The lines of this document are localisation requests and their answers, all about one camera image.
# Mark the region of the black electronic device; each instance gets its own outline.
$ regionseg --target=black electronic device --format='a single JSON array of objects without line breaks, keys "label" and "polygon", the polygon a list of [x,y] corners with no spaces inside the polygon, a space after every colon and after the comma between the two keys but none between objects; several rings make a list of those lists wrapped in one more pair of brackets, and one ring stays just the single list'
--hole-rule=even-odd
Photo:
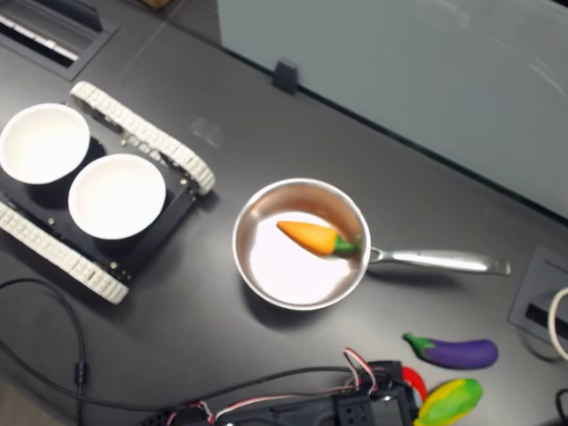
[{"label": "black electronic device", "polygon": [[208,413],[203,405],[164,411],[137,426],[411,426],[418,415],[414,391],[402,380],[397,361],[369,363],[387,376],[379,390],[367,395],[368,376],[360,390],[340,390],[318,397],[258,402],[226,414]]},{"label": "black electronic device", "polygon": [[[215,183],[211,170],[191,149],[159,130],[89,83],[71,95],[91,119],[107,129],[91,136],[82,164],[52,184],[28,185],[0,170],[0,229],[46,258],[113,304],[129,291],[131,279]],[[150,161],[166,184],[161,214],[143,232],[123,240],[100,240],[71,218],[69,188],[88,164],[110,154],[134,154]]]}]

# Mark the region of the eggplant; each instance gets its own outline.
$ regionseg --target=eggplant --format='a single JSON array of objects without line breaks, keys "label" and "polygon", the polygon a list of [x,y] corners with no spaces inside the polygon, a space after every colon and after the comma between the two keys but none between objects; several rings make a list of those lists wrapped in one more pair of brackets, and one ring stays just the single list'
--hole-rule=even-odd
[{"label": "eggplant", "polygon": [[492,366],[499,358],[497,345],[491,340],[441,342],[439,340],[404,335],[419,358],[441,367],[471,370]]}]

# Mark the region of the table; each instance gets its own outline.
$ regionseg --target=table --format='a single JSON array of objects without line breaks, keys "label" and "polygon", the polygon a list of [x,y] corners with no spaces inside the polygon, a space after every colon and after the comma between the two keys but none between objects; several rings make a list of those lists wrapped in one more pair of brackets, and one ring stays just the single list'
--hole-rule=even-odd
[{"label": "table", "polygon": [[[216,172],[217,185],[117,307],[0,235],[2,280],[45,276],[66,290],[85,329],[88,395],[158,404],[294,367],[342,365],[345,346],[369,360],[401,359],[429,386],[461,375],[418,360],[401,338],[412,331],[499,345],[494,367],[464,373],[483,384],[485,395],[460,424],[543,425],[556,417],[554,394],[567,384],[566,365],[538,359],[527,339],[539,351],[552,350],[523,336],[507,317],[535,246],[568,253],[568,229],[314,99],[275,90],[266,75],[141,8],[94,3],[120,31],[79,78],[184,140]],[[72,86],[4,49],[0,64],[0,123],[29,105],[66,99]],[[216,129],[213,143],[192,133],[200,119]],[[322,179],[348,193],[378,247],[474,250],[506,257],[513,272],[502,278],[390,266],[369,273],[326,310],[273,308],[243,284],[231,236],[255,191],[291,177]],[[73,387],[75,339],[41,289],[21,286],[0,295],[0,335],[31,365]],[[4,355],[0,368],[73,424],[73,401]],[[337,380],[296,377],[213,406],[259,392],[314,391]],[[85,407],[86,424],[133,425],[145,417]]]}]

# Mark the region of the toy carrot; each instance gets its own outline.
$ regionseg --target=toy carrot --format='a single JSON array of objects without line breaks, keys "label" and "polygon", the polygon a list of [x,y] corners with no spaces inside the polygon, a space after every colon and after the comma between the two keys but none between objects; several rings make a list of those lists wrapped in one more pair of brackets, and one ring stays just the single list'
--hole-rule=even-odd
[{"label": "toy carrot", "polygon": [[320,256],[344,256],[352,253],[355,246],[345,241],[333,228],[305,222],[279,221],[276,226],[288,237],[312,253]]}]

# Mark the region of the black cable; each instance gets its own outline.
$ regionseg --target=black cable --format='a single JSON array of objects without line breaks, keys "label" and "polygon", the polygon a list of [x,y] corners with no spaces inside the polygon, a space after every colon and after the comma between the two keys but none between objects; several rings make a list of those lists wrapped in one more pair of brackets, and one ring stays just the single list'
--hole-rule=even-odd
[{"label": "black cable", "polygon": [[556,410],[558,411],[558,415],[560,416],[560,420],[562,420],[562,424],[564,426],[568,426],[568,417],[566,416],[566,413],[564,412],[564,409],[562,407],[562,396],[568,393],[568,389],[561,389],[556,393]]},{"label": "black cable", "polygon": [[[85,350],[85,339],[83,336],[83,330],[81,329],[81,325],[79,324],[79,319],[75,315],[75,311],[73,310],[67,299],[63,296],[61,291],[57,287],[46,281],[37,280],[35,278],[8,280],[0,284],[0,290],[13,286],[15,284],[20,284],[22,282],[32,283],[47,288],[50,291],[50,293],[55,297],[55,299],[61,304],[61,306],[63,306],[63,309],[65,310],[67,316],[71,320],[73,328],[75,329],[75,335],[77,336],[77,343],[79,346],[79,359],[77,361],[77,364],[75,364],[75,384],[77,386],[76,396],[82,397],[83,386],[85,385],[86,376],[85,374],[79,375],[77,373],[84,372],[86,370],[86,363],[85,363],[86,350]],[[76,422],[77,426],[83,425],[83,402],[79,398],[76,400]]]},{"label": "black cable", "polygon": [[[57,287],[53,286],[52,284],[50,284],[48,282],[41,281],[41,280],[37,280],[37,279],[18,279],[18,280],[11,280],[11,281],[6,281],[4,283],[1,283],[0,289],[11,286],[13,284],[18,284],[18,283],[21,283],[21,282],[32,282],[32,283],[44,285],[47,288],[49,288],[50,290],[52,290],[52,292],[55,295],[57,295],[57,299],[63,304],[66,311],[69,313],[69,316],[72,319],[74,325],[76,325],[78,327],[78,330],[81,331],[81,328],[79,327],[79,322],[78,322],[78,320],[75,316],[75,312],[73,311],[73,308],[68,303],[66,298],[63,296],[63,293],[61,292],[61,290],[59,290]],[[81,353],[83,354],[83,359],[84,359],[83,333],[82,332],[79,333],[79,331],[78,331],[78,335],[80,336],[80,338],[79,338],[80,346],[83,346]],[[296,369],[293,369],[293,370],[288,370],[288,371],[283,371],[281,373],[276,373],[274,375],[266,375],[264,377],[259,377],[257,379],[249,380],[247,382],[237,383],[237,384],[234,384],[232,386],[227,386],[226,388],[223,388],[223,389],[220,389],[220,390],[214,390],[210,393],[206,393],[204,395],[200,395],[200,396],[197,396],[197,397],[194,397],[194,398],[187,398],[187,399],[183,399],[183,400],[180,400],[180,401],[175,401],[175,402],[171,402],[169,404],[163,404],[163,405],[159,405],[159,406],[141,406],[141,405],[134,405],[134,404],[125,404],[125,403],[122,403],[122,402],[109,401],[109,400],[99,399],[99,398],[85,397],[83,395],[78,394],[77,392],[73,392],[72,390],[69,390],[69,389],[61,386],[58,383],[55,383],[53,380],[51,380],[48,377],[46,377],[45,375],[39,373],[37,370],[35,370],[31,366],[29,366],[18,355],[16,355],[10,349],[10,347],[8,347],[8,345],[6,343],[4,343],[4,341],[2,341],[1,339],[0,339],[0,350],[4,351],[6,353],[6,355],[8,355],[8,357],[10,357],[16,364],[18,364],[28,374],[30,374],[36,380],[47,385],[48,387],[50,387],[52,390],[54,390],[56,392],[62,393],[63,395],[66,395],[70,398],[74,398],[79,402],[93,404],[95,406],[105,406],[107,408],[114,408],[114,409],[117,409],[117,410],[136,411],[136,412],[155,412],[155,411],[164,411],[164,410],[176,409],[178,407],[188,406],[190,404],[194,404],[194,403],[201,401],[201,400],[216,398],[216,397],[219,397],[221,395],[225,395],[226,393],[238,391],[240,389],[248,388],[250,386],[255,386],[255,385],[258,385],[258,384],[261,384],[261,383],[266,383],[266,382],[270,382],[270,381],[273,381],[273,380],[282,379],[284,377],[290,377],[291,375],[301,375],[301,374],[304,374],[304,373],[318,373],[318,372],[350,373],[350,371],[351,371],[347,367],[296,368]]]}]

